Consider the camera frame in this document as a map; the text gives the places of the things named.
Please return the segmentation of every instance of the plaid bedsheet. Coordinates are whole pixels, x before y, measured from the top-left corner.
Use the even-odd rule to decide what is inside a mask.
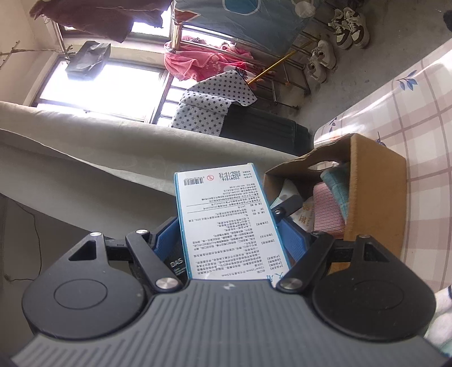
[[[357,132],[407,160],[401,259],[434,291],[452,282],[452,39],[314,135],[314,147]]]

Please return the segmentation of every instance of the white curtain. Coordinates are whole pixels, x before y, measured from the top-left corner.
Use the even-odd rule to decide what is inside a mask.
[[[221,137],[0,102],[0,193],[113,238],[177,215],[174,173],[292,155]]]

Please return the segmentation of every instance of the cardboard box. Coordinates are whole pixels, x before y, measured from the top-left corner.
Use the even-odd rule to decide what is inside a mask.
[[[310,167],[324,161],[350,161],[344,239],[354,241],[357,235],[368,234],[400,257],[406,217],[406,160],[362,135],[345,135],[267,171],[264,191],[268,201],[278,196],[285,179],[294,182],[304,199],[312,196],[322,170]]]

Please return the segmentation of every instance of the wire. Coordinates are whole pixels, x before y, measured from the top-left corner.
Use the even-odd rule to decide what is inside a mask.
[[[34,231],[36,232],[36,237],[38,238],[38,248],[39,248],[39,271],[38,271],[38,275],[34,278],[15,278],[15,279],[11,279],[11,277],[8,274],[4,274],[3,277],[6,279],[6,281],[12,283],[15,281],[22,281],[22,280],[35,280],[37,277],[39,277],[39,275],[41,275],[41,270],[42,270],[42,252],[41,252],[41,239],[39,238],[39,233],[38,233],[38,229],[36,227],[36,216],[35,214],[31,213],[30,211],[28,211],[27,209],[25,209],[22,205],[20,205],[17,201],[12,200],[14,203],[16,203],[16,205],[21,208],[24,212],[30,214],[33,217],[33,226],[34,226]]]

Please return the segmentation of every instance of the sneaker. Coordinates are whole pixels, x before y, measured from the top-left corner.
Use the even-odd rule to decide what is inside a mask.
[[[323,83],[326,79],[326,71],[322,64],[320,64],[319,59],[315,56],[309,58],[307,64],[308,74],[312,76],[319,83]]]
[[[345,20],[344,12],[341,9],[334,10],[334,18],[331,23],[328,23],[330,27],[335,29],[334,34],[336,35],[336,45],[342,50],[349,48],[352,43],[352,37],[350,32],[350,27]]]
[[[355,46],[359,48],[366,47],[369,43],[370,35],[366,27],[366,18],[364,15],[350,8],[344,8],[344,15]]]
[[[317,47],[312,50],[312,55],[319,60],[320,64],[328,69],[332,69],[336,65],[333,46],[327,41],[319,41]]]

